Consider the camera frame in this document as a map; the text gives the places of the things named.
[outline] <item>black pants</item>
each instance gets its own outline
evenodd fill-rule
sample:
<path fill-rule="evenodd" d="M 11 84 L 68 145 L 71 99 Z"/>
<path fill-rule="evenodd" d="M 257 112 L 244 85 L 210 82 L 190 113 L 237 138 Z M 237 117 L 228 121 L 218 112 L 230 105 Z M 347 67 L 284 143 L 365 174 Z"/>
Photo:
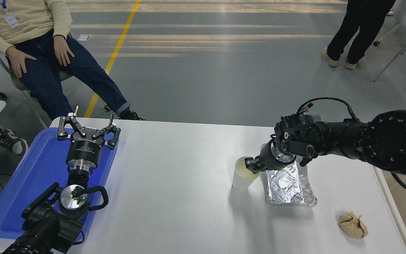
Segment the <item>black pants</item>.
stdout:
<path fill-rule="evenodd" d="M 339 31 L 327 47 L 327 54 L 333 60 L 339 60 L 345 46 L 355 35 L 347 55 L 348 62 L 356 64 L 374 42 L 385 21 L 385 16 L 396 0 L 349 0 L 347 11 Z"/>

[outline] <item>paper cup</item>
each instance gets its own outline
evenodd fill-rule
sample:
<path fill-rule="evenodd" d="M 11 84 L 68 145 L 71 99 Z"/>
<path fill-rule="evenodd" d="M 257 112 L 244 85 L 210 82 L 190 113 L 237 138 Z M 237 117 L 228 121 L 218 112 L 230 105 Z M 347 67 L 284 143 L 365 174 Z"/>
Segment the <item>paper cup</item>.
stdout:
<path fill-rule="evenodd" d="M 253 183 L 253 181 L 259 176 L 259 173 L 253 174 L 245 167 L 245 158 L 241 157 L 236 161 L 234 175 L 233 175 L 233 188 L 237 191 L 245 191 Z"/>

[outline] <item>blue tray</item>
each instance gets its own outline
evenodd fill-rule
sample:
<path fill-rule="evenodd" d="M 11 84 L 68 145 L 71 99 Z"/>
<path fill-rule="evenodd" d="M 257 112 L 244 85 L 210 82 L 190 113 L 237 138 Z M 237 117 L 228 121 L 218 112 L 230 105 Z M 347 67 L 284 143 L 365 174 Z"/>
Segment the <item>blue tray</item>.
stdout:
<path fill-rule="evenodd" d="M 0 238 L 16 239 L 23 233 L 21 226 L 24 219 L 21 218 L 21 213 L 52 183 L 58 182 L 60 187 L 66 187 L 68 171 L 65 160 L 70 140 L 58 141 L 57 129 L 48 128 L 37 135 L 1 193 Z M 109 134 L 105 139 L 108 140 L 111 137 L 113 135 Z M 90 176 L 89 187 L 104 186 L 116 150 L 117 146 L 114 150 L 103 147 L 100 163 Z M 87 200 L 95 206 L 99 204 L 100 197 L 100 193 L 89 194 Z M 81 220 L 85 223 L 82 229 L 85 235 L 90 229 L 94 216 L 95 212 L 88 212 Z"/>

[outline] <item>gray floor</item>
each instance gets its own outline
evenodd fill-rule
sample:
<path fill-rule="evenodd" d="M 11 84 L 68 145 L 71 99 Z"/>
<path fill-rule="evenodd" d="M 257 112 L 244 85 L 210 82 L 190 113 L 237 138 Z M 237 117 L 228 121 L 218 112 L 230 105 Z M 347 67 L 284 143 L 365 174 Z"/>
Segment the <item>gray floor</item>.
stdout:
<path fill-rule="evenodd" d="M 82 44 L 105 68 L 134 1 L 68 3 L 72 32 L 92 34 Z M 337 68 L 321 58 L 345 7 L 338 0 L 141 2 L 110 76 L 132 109 L 150 121 L 272 127 L 322 96 L 347 101 L 363 122 L 406 109 L 406 52 L 372 82 L 406 44 L 405 30 L 370 47 L 355 71 L 344 68 L 344 56 Z M 395 25 L 388 17 L 377 37 Z M 92 91 L 75 78 L 64 81 L 63 89 L 83 116 Z M 32 142 L 42 128 L 1 67 L 0 90 L 9 97 L 0 123 Z M 315 103 L 311 114 L 329 122 L 348 117 L 343 104 L 329 101 Z M 109 116 L 99 101 L 92 117 Z M 0 172 L 13 172 L 19 161 L 0 148 Z"/>

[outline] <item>hand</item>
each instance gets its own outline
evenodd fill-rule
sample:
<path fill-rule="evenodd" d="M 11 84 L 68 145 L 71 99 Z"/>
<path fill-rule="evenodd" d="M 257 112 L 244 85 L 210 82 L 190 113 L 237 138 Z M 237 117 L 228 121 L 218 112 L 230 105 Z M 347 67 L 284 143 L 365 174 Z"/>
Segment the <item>hand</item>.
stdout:
<path fill-rule="evenodd" d="M 56 35 L 54 37 L 54 52 L 56 53 L 56 58 L 59 60 L 59 64 L 62 66 L 67 66 L 67 64 L 70 64 L 68 54 L 74 57 L 74 54 L 70 48 L 68 48 L 65 38 L 61 35 Z"/>
<path fill-rule="evenodd" d="M 21 78 L 22 76 L 21 74 L 23 72 L 27 73 L 26 64 L 24 63 L 24 60 L 25 59 L 37 60 L 37 58 L 29 56 L 28 54 L 20 50 L 17 50 L 15 47 L 9 47 L 6 50 L 6 55 L 10 59 L 10 62 L 12 63 L 12 71 L 18 79 Z"/>

